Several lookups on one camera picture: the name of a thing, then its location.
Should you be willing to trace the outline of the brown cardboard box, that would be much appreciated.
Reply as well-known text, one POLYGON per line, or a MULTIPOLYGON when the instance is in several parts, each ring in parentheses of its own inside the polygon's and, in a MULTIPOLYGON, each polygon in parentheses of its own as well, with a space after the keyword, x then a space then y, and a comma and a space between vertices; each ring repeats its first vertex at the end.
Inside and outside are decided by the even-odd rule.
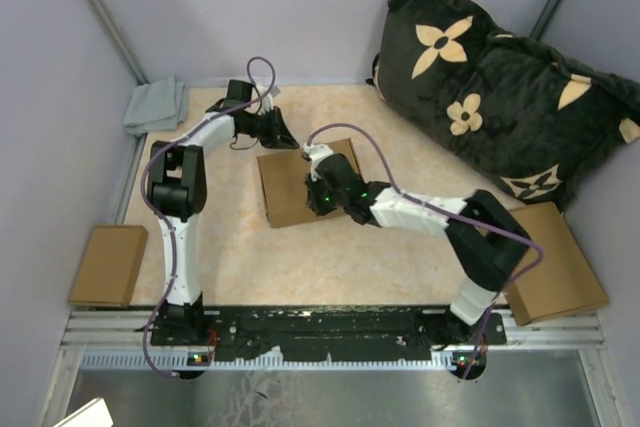
POLYGON ((307 206, 305 177, 309 163, 301 151, 281 150, 259 156, 257 165, 261 179, 264 208, 271 228, 284 228, 343 217, 341 210, 317 216, 307 206))

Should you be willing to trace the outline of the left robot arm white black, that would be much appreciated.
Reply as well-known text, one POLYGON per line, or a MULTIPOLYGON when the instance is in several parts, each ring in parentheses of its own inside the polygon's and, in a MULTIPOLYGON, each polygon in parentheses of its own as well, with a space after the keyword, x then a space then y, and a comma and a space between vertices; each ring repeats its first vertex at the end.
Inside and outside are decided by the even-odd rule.
POLYGON ((267 149, 299 147, 274 105, 274 84, 231 80, 226 96, 177 139, 157 141, 143 170, 141 193, 158 218, 165 291, 147 328, 154 345, 202 343, 210 328, 198 273, 197 226, 207 201, 205 160, 240 135, 267 149))

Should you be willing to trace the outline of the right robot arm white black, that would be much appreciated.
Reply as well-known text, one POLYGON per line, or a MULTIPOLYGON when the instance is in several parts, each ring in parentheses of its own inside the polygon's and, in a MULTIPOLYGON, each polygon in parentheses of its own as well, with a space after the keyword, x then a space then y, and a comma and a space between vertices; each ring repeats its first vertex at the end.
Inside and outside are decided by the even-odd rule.
POLYGON ((420 335, 439 348, 471 341, 528 250, 522 241, 529 236, 514 217, 485 190, 466 199, 442 198, 367 182, 345 155, 326 144, 304 147, 302 157, 309 163, 307 206, 314 214, 341 210, 360 225, 404 228, 449 241, 465 279, 445 311, 427 317, 420 335))

